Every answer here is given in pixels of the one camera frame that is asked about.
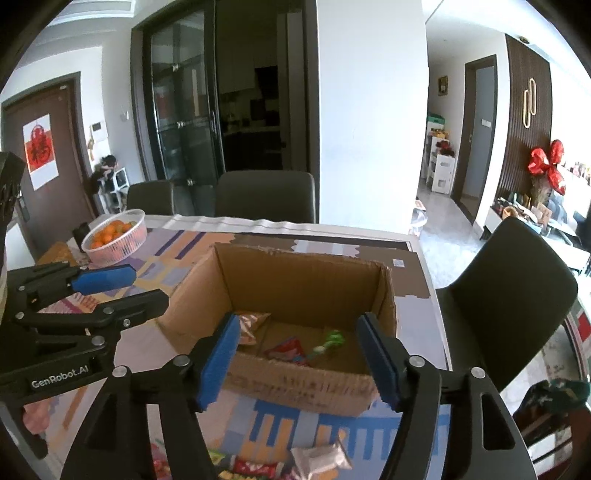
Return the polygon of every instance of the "picture frame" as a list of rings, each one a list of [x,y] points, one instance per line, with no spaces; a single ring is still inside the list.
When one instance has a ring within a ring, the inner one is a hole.
[[[437,79],[437,94],[440,97],[447,95],[447,75]]]

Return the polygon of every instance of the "ceiling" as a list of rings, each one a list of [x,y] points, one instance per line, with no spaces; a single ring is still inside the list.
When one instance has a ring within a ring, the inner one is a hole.
[[[50,25],[89,18],[131,18],[134,11],[135,0],[72,0]]]
[[[470,42],[486,41],[494,32],[523,36],[529,47],[591,91],[591,79],[563,36],[527,0],[421,0],[429,61]]]
[[[471,44],[483,43],[499,35],[498,30],[444,15],[441,8],[431,17],[426,30],[429,63],[441,63],[457,56]]]

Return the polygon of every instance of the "blue gripper pad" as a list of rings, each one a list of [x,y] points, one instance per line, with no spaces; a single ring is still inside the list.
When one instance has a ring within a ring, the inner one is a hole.
[[[201,370],[201,382],[196,401],[202,411],[217,400],[230,362],[236,354],[240,340],[240,320],[233,314],[221,331],[219,330],[219,328],[216,329],[213,334],[215,345]]]
[[[380,338],[383,334],[375,331],[365,315],[357,319],[356,334],[379,395],[394,410],[400,402],[398,375],[382,343],[385,339]]]
[[[135,279],[136,274],[132,266],[120,265],[81,272],[78,278],[72,281],[72,288],[83,295],[92,295],[129,287]]]

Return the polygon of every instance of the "candy wrapper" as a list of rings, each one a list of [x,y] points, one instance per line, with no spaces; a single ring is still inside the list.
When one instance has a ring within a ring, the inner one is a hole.
[[[222,460],[224,460],[224,458],[226,457],[226,455],[224,455],[223,453],[220,453],[216,450],[208,450],[208,452],[209,452],[209,458],[211,458],[212,463],[216,466],[219,465],[220,462]]]
[[[253,476],[255,478],[279,478],[281,470],[283,470],[283,463],[255,463],[243,460],[236,455],[232,456],[230,460],[230,470],[233,473],[238,473],[245,476]]]
[[[152,449],[152,461],[154,463],[156,478],[158,480],[172,480],[166,454],[162,452],[155,443],[150,444],[150,446]]]
[[[301,480],[310,480],[316,473],[327,472],[334,468],[351,470],[353,464],[343,448],[340,439],[332,445],[313,448],[293,447],[295,467],[300,473]]]
[[[235,312],[240,320],[239,345],[256,345],[254,333],[271,316],[270,313]]]
[[[324,355],[326,352],[342,346],[344,342],[345,337],[340,331],[331,330],[326,336],[326,341],[322,345],[313,348],[312,353],[308,355],[308,360],[311,360],[318,355]]]
[[[282,342],[273,348],[269,348],[269,350],[265,350],[265,355],[269,359],[308,366],[308,360],[306,360],[304,349],[296,337],[289,337],[285,342]]]

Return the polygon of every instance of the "sliding door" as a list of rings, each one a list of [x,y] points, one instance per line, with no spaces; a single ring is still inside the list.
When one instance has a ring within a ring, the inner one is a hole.
[[[223,173],[214,11],[213,0],[197,3],[190,13],[161,22],[144,37],[149,56],[144,78],[150,82],[145,91],[153,105],[150,130],[158,178],[173,180],[178,197],[192,203],[195,214],[207,216],[214,214],[215,185]]]

